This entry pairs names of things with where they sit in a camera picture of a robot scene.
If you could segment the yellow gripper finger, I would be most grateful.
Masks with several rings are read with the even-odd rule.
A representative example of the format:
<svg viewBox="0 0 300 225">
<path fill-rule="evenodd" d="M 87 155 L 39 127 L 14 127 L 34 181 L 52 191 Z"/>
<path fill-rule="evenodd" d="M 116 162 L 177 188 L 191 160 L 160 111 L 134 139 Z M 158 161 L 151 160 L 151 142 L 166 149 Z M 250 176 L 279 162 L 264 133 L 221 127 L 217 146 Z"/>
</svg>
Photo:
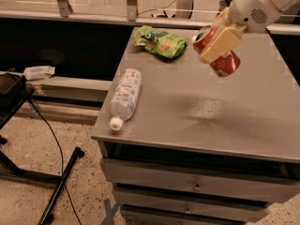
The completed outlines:
<svg viewBox="0 0 300 225">
<path fill-rule="evenodd" d="M 199 39 L 199 56 L 205 64 L 211 64 L 237 47 L 242 40 L 243 32 L 236 26 L 224 28 L 212 27 L 205 30 Z"/>
<path fill-rule="evenodd" d="M 232 19 L 229 16 L 230 9 L 224 8 L 217 17 L 213 20 L 209 35 L 210 36 L 228 36 L 230 34 L 230 26 L 232 25 Z"/>
</svg>

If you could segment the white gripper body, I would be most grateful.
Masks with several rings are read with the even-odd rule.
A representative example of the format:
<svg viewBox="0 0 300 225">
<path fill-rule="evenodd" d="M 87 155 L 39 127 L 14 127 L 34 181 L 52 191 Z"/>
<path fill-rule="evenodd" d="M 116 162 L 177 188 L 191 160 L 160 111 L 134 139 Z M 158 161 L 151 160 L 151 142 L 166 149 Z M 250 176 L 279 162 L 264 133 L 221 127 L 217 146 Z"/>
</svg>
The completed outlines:
<svg viewBox="0 0 300 225">
<path fill-rule="evenodd" d="M 244 25 L 249 33 L 262 33 L 281 15 L 278 0 L 232 0 L 229 16 L 239 25 Z"/>
</svg>

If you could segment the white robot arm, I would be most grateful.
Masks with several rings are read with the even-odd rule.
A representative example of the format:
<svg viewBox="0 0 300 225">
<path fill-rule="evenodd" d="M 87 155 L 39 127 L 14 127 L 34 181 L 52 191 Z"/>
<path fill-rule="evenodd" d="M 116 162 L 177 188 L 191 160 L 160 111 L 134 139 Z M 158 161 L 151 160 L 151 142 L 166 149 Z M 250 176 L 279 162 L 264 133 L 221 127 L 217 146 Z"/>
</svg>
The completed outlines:
<svg viewBox="0 0 300 225">
<path fill-rule="evenodd" d="M 200 59 L 210 64 L 237 47 L 244 33 L 262 33 L 281 14 L 300 0 L 232 0 L 212 22 L 212 39 L 200 52 Z"/>
</svg>

